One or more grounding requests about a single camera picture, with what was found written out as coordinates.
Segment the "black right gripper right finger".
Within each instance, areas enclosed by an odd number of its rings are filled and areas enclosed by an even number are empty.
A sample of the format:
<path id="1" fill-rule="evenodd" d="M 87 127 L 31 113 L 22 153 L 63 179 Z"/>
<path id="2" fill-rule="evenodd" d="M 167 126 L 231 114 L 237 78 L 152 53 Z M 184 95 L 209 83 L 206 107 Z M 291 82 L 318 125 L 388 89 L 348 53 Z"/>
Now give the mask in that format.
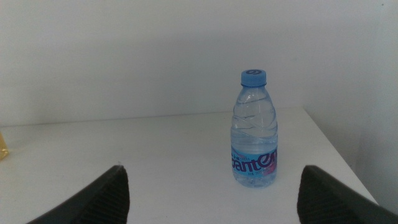
<path id="1" fill-rule="evenodd" d="M 314 165 L 305 166 L 302 171 L 297 213 L 305 224 L 397 224 L 396 214 Z"/>

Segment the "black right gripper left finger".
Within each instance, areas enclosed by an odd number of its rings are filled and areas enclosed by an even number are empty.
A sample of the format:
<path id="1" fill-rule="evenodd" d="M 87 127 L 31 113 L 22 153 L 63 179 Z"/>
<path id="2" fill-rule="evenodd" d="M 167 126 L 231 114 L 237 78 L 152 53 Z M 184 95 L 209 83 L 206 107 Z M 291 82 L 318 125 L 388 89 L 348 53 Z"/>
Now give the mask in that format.
<path id="1" fill-rule="evenodd" d="M 47 213 L 32 220 L 37 224 L 127 222 L 129 182 L 122 165 L 112 166 L 91 184 Z"/>

